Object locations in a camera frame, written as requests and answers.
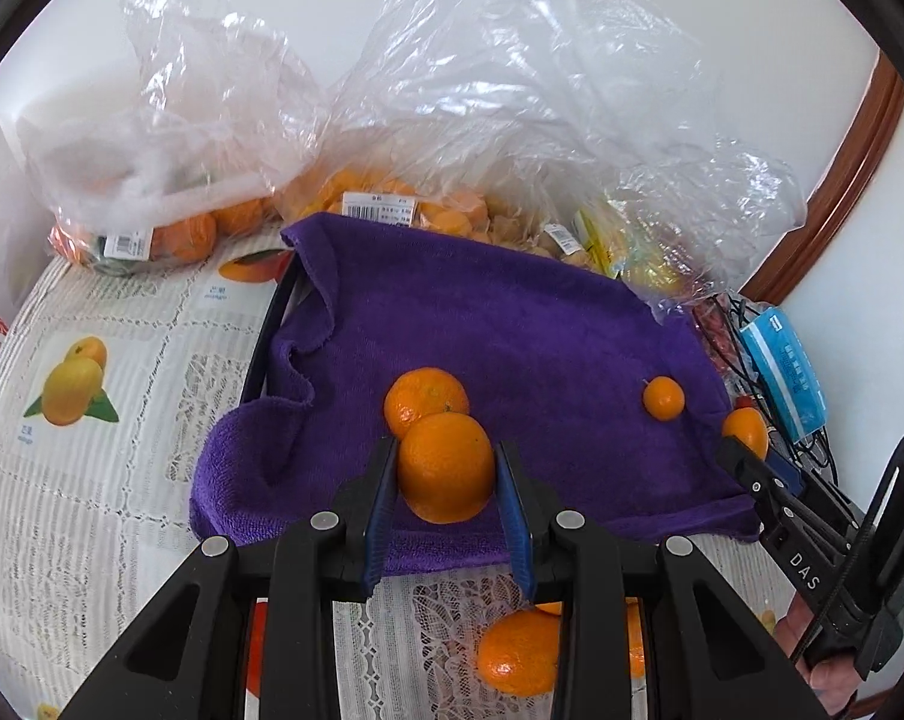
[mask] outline clear plastic bag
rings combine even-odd
[[[42,240],[52,215],[28,188],[0,125],[0,319],[12,324],[49,257]]]
[[[280,32],[226,4],[122,0],[141,103],[103,121],[20,125],[52,245],[115,274],[205,259],[254,232],[314,161],[325,95]]]
[[[717,134],[699,55],[647,0],[386,0],[277,207],[464,191],[503,245],[549,251],[543,223],[586,218],[592,265],[653,308],[738,286],[805,204],[785,166]]]

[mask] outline printed mango picture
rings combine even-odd
[[[230,260],[218,269],[218,275],[242,284],[266,284],[285,275],[292,252],[286,248],[267,248]]]
[[[47,375],[42,394],[25,416],[42,415],[56,427],[66,427],[84,416],[116,423],[119,415],[103,389],[108,349],[101,338],[89,336],[69,347],[65,359]]]

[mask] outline folded towel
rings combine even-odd
[[[191,490],[197,536],[278,536],[326,509],[388,435],[382,405],[412,368],[448,370],[492,442],[614,533],[754,538],[751,499],[714,452],[729,410],[690,323],[655,322],[625,285],[555,261],[318,214],[284,232],[314,290],[271,343],[268,395],[220,420]],[[671,376],[685,412],[659,422],[645,381]],[[386,572],[506,560],[492,502],[436,526],[395,510]]]

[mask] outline silver rivet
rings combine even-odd
[[[338,514],[335,512],[318,512],[311,516],[311,527],[316,531],[331,531],[338,525]]]
[[[202,555],[205,557],[218,557],[228,551],[228,539],[225,536],[209,536],[202,541]]]
[[[564,528],[566,531],[578,531],[585,524],[585,517],[579,512],[575,512],[574,509],[565,509],[564,512],[555,515],[555,522],[558,523],[559,528]]]
[[[665,541],[665,548],[672,555],[688,557],[692,554],[692,543],[685,536],[669,536]]]

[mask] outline white stripe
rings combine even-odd
[[[768,348],[768,344],[765,343],[765,339],[759,332],[758,327],[755,326],[755,322],[746,325],[746,332],[751,333],[751,337],[754,338],[758,348],[762,351],[762,357],[765,357],[765,360],[768,362],[768,367],[771,369],[771,375],[774,377],[775,384],[778,385],[778,389],[780,389],[782,397],[785,399],[786,408],[788,408],[789,416],[795,423],[795,432],[800,439],[804,436],[805,427],[802,425],[802,419],[798,415],[798,408],[795,408],[795,401],[791,397],[791,390],[785,383],[781,368],[778,367],[778,361],[772,356],[771,349]]]

